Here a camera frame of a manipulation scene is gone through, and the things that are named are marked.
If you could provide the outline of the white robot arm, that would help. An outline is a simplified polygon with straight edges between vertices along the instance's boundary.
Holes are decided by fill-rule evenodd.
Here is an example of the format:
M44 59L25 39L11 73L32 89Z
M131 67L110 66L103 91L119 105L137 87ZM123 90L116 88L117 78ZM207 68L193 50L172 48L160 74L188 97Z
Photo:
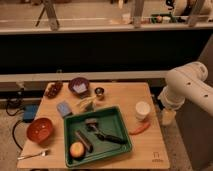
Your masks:
M213 87L207 85L207 67L198 61L173 68L166 73L166 86L158 96L163 105L162 124L170 125L188 99L213 116Z

